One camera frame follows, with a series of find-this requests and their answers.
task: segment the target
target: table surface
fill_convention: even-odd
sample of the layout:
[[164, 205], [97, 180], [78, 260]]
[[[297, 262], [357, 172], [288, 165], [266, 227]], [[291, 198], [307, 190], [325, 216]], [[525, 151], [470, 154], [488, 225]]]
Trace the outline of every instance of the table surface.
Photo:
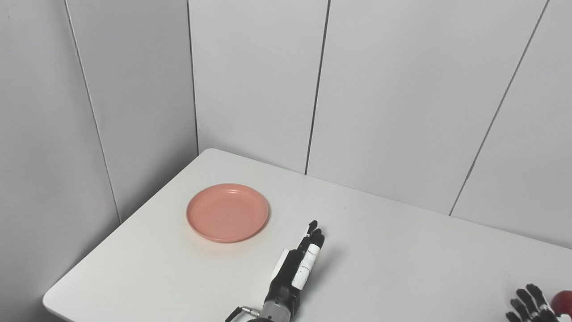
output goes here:
[[[241, 183], [266, 197], [266, 226], [219, 244], [185, 209], [200, 190]], [[209, 149], [182, 170], [44, 296], [74, 322], [223, 322], [260, 308], [283, 248], [317, 219], [326, 241], [301, 321], [506, 322], [516, 288], [548, 297], [572, 288], [572, 250]], [[237, 321], [247, 321], [242, 316]]]

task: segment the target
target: apple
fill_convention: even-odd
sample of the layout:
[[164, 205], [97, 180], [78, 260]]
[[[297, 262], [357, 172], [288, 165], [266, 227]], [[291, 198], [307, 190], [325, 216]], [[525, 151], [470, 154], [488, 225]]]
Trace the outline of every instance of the apple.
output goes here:
[[563, 290], [552, 298], [550, 303], [556, 313], [565, 313], [572, 316], [572, 290]]

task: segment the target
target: pink plate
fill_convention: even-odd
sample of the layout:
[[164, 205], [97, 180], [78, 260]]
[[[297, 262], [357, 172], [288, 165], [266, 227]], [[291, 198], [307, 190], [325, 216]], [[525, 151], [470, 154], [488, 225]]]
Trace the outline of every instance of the pink plate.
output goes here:
[[236, 183], [208, 187], [186, 208], [186, 219], [201, 236], [236, 242], [256, 234], [268, 218], [266, 199], [253, 188]]

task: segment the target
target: white wall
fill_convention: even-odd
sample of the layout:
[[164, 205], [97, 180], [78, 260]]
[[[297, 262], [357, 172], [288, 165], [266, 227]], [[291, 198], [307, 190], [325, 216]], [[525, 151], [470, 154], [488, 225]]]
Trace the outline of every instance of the white wall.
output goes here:
[[332, 1], [308, 175], [451, 210], [544, 1]]
[[551, 0], [452, 212], [572, 248], [572, 2]]
[[304, 172], [327, 0], [190, 0], [200, 151]]
[[125, 220], [197, 156], [185, 0], [72, 0], [69, 10]]
[[0, 321], [118, 225], [63, 1], [0, 1]]

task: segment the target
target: cable connector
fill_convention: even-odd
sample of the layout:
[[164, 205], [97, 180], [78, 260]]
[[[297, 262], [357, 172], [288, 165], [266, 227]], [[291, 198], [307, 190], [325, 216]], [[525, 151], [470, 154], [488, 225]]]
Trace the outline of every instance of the cable connector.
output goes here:
[[241, 309], [242, 309], [244, 312], [246, 312], [246, 313], [252, 315], [253, 317], [258, 317], [258, 316], [260, 316], [260, 311], [257, 310], [257, 309], [253, 309], [253, 308], [251, 308], [251, 307], [241, 307]]

